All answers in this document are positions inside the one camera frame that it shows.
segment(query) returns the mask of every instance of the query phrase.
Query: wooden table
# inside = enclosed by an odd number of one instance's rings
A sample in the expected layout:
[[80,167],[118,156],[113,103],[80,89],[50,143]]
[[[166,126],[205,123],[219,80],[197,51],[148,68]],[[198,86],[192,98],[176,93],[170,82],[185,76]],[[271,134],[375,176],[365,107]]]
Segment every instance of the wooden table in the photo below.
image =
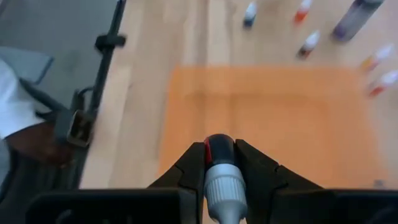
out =
[[[126,46],[116,49],[103,93],[95,137],[80,187],[146,187],[157,178],[158,148],[165,92],[178,65],[349,65],[356,67],[380,46],[398,44],[398,1],[386,1],[349,43],[329,38],[352,1],[314,1],[301,26],[294,26],[298,0],[261,0],[252,30],[242,29],[247,0],[130,0],[120,33]],[[314,30],[319,46],[306,61],[295,54]],[[398,69],[393,55],[369,81]],[[380,153],[398,174],[398,88],[372,102]]]

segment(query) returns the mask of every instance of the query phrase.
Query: orange mat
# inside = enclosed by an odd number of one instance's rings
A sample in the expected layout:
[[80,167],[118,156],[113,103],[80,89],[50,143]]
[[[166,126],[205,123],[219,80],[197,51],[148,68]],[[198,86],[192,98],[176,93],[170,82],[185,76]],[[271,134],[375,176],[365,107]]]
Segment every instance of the orange mat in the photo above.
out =
[[160,149],[164,173],[194,141],[246,140],[324,187],[385,179],[363,95],[349,68],[179,68],[170,81]]

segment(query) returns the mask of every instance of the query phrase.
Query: purple bottle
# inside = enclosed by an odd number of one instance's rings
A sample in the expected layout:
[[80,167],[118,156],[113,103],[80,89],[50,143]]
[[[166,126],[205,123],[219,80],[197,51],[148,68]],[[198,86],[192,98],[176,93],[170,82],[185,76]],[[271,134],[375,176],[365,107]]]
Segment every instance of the purple bottle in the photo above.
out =
[[332,37],[342,42],[351,40],[383,2],[384,0],[355,0],[333,30]]

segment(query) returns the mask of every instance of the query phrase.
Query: white dropper bottle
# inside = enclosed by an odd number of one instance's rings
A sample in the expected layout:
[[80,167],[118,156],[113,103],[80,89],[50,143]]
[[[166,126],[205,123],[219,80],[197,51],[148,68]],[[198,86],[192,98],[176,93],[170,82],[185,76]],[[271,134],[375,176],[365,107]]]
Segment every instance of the white dropper bottle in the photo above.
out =
[[361,68],[366,72],[374,70],[383,60],[388,58],[391,52],[394,50],[394,44],[388,44],[380,48],[375,54],[368,57],[361,64]]
[[307,58],[310,53],[315,49],[317,46],[321,33],[319,30],[313,32],[306,40],[304,45],[298,51],[298,57],[300,58]]
[[304,21],[308,12],[310,11],[312,5],[312,0],[304,0],[301,2],[300,8],[297,10],[296,15],[294,16],[294,22],[299,24]]
[[243,25],[245,27],[251,27],[254,23],[254,19],[257,15],[257,3],[251,2],[244,13]]
[[398,70],[384,74],[369,85],[369,96],[375,97],[398,81]]

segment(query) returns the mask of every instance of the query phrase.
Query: small bottle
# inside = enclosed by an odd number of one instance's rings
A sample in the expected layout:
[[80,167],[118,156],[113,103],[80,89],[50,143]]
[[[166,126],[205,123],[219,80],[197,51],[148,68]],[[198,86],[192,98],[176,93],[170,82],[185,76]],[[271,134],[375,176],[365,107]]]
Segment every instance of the small bottle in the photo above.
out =
[[351,40],[383,2],[384,0],[355,0],[333,30],[332,37],[342,42]]
[[312,0],[304,0],[301,2],[300,8],[298,9],[296,15],[294,16],[294,22],[296,24],[300,24],[306,18],[308,12],[310,11],[310,7],[312,4]]
[[301,47],[301,49],[298,51],[297,56],[302,59],[306,59],[310,53],[314,50],[314,48],[317,46],[320,38],[320,32],[319,30],[313,32],[306,40],[304,45]]
[[389,44],[380,48],[375,54],[362,62],[361,68],[366,72],[374,70],[383,60],[390,56],[393,50],[394,44]]
[[392,86],[398,80],[398,70],[383,75],[369,85],[369,96],[375,97]]
[[251,2],[244,13],[243,26],[251,28],[257,14],[257,3]]

